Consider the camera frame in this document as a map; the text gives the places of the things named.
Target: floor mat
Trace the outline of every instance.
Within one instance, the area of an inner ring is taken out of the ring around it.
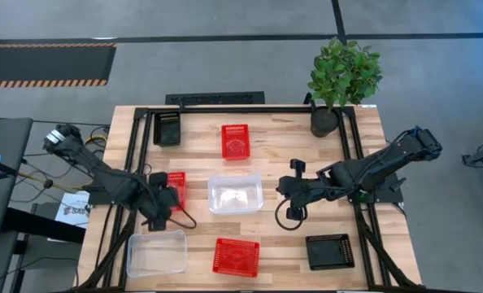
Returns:
[[[265,104],[265,93],[208,93],[208,94],[167,94],[166,105],[242,105]]]
[[[0,88],[102,86],[116,44],[0,45]]]

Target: red plastic basket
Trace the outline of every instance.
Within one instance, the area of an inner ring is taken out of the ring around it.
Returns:
[[[249,125],[222,126],[222,156],[226,160],[250,157]]]
[[[259,243],[227,238],[216,240],[214,273],[255,278],[258,262]]]
[[[173,186],[178,190],[178,202],[182,207],[184,207],[185,202],[185,173],[184,172],[173,172],[168,173],[168,185]],[[180,207],[171,207],[171,210],[181,211]]]

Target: transparent plastic bin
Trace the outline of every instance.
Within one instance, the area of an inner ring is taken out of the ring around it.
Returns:
[[[212,176],[207,183],[209,209],[217,215],[257,212],[263,206],[260,175]]]
[[[126,272],[130,278],[180,273],[187,266],[184,231],[133,234],[128,240]]]

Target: potted plant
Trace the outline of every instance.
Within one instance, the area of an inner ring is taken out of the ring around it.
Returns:
[[[356,41],[343,45],[334,37],[321,54],[314,58],[315,69],[308,87],[314,90],[312,99],[323,99],[326,107],[317,107],[311,115],[311,132],[318,138],[327,136],[338,126],[333,104],[344,107],[350,101],[360,104],[363,98],[375,94],[382,79],[379,53],[371,47],[361,48]]]

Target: gray floor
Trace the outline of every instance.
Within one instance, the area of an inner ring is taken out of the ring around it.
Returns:
[[[483,32],[479,0],[340,2],[347,33]],[[335,32],[328,0],[0,0],[0,38]],[[298,103],[322,43],[120,44],[107,86],[0,89],[0,116],[108,123],[115,105],[193,92],[264,90],[268,103]],[[385,78],[366,103],[378,105],[387,138],[420,125],[444,146],[438,160],[399,172],[408,179],[402,191],[424,284],[483,292],[483,168],[460,163],[483,143],[483,39],[361,43],[381,52]],[[50,127],[34,126],[29,152],[41,151]],[[65,168],[51,158],[34,162],[52,173]],[[84,180],[74,173],[64,183]],[[33,192],[20,186],[15,198]],[[65,289],[72,270],[27,273],[22,292]]]

